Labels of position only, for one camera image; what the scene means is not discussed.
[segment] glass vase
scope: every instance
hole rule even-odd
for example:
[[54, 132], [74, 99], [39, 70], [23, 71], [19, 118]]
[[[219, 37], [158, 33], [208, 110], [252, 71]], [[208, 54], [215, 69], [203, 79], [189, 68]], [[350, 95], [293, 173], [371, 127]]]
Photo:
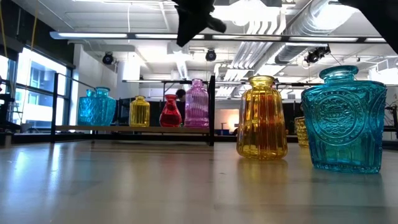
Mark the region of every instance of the glass vase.
[[136, 100], [130, 103], [130, 126], [149, 127], [149, 108], [144, 96], [136, 96]]
[[160, 125], [162, 127], [179, 127], [182, 118], [180, 112], [178, 112], [177, 104], [175, 100], [177, 99], [176, 95], [165, 95], [166, 104], [164, 105], [162, 114], [160, 115]]
[[98, 112], [95, 110], [96, 96], [94, 90], [86, 90], [86, 96], [79, 98], [77, 125], [91, 126]]
[[209, 96], [202, 80], [193, 79], [192, 87], [185, 95], [185, 127], [209, 127]]
[[302, 93], [312, 163], [338, 172], [374, 174], [381, 168], [386, 86], [354, 81], [355, 66], [328, 68], [325, 84]]
[[304, 117], [294, 119], [294, 126], [297, 132], [298, 144], [303, 149], [308, 149], [308, 134], [305, 126]]
[[109, 95], [109, 88], [97, 87], [87, 90], [87, 96], [79, 100], [78, 125], [109, 126], [116, 109], [116, 100]]
[[285, 119], [280, 93], [272, 89], [274, 78], [249, 79], [239, 111], [237, 151], [247, 158], [273, 160], [287, 154]]
[[109, 96], [109, 88], [96, 87], [96, 98], [98, 111], [101, 116], [95, 120], [95, 126], [109, 126], [112, 123], [116, 110], [116, 100]]

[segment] yellow glass vase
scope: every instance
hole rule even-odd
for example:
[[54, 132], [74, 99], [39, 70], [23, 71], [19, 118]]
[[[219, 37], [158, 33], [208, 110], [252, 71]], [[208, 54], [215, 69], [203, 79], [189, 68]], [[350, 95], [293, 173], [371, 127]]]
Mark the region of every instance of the yellow glass vase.
[[272, 77], [251, 77], [249, 82], [252, 89], [242, 96], [236, 149], [247, 158], [281, 159], [287, 154], [282, 97], [271, 88]]
[[294, 126], [296, 127], [298, 144], [301, 148], [308, 149], [308, 135], [307, 127], [305, 126], [304, 117], [294, 119]]
[[149, 127], [149, 107], [145, 97], [136, 96], [136, 100], [130, 104], [131, 127]]

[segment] teal glass jar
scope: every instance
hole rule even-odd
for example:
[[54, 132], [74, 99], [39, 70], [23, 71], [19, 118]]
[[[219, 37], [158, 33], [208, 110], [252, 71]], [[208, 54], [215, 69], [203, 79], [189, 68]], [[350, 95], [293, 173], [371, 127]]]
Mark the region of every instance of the teal glass jar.
[[386, 86], [354, 81], [355, 66], [328, 68], [324, 85], [302, 93], [314, 167], [375, 174], [381, 168]]
[[95, 117], [97, 117], [94, 105], [96, 92], [94, 90], [86, 90], [86, 96], [80, 97], [78, 106], [77, 125], [91, 126]]
[[109, 96], [109, 88], [87, 90], [79, 100], [78, 125], [109, 126], [116, 110], [116, 100]]

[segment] security camera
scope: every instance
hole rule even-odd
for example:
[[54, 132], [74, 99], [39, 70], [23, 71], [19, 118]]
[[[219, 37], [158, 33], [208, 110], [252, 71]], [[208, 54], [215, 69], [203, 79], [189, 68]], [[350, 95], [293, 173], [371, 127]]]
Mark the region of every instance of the security camera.
[[206, 53], [206, 61], [208, 62], [214, 62], [217, 58], [217, 54], [214, 51], [214, 49], [208, 49]]
[[317, 63], [321, 60], [325, 55], [330, 54], [330, 48], [327, 47], [317, 47], [315, 50], [311, 50], [308, 52], [308, 55], [305, 57], [305, 61], [308, 64]]
[[102, 62], [105, 65], [112, 65], [115, 62], [112, 52], [106, 52], [105, 56], [102, 58]]

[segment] red glass vase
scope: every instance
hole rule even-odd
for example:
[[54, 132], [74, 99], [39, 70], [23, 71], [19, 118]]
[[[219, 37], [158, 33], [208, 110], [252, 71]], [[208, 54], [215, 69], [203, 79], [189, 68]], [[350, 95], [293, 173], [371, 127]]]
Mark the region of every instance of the red glass vase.
[[160, 115], [160, 125], [162, 127], [179, 127], [182, 118], [180, 112], [178, 112], [177, 104], [175, 100], [177, 99], [176, 95], [165, 95], [166, 97], [166, 105], [164, 105], [162, 114]]

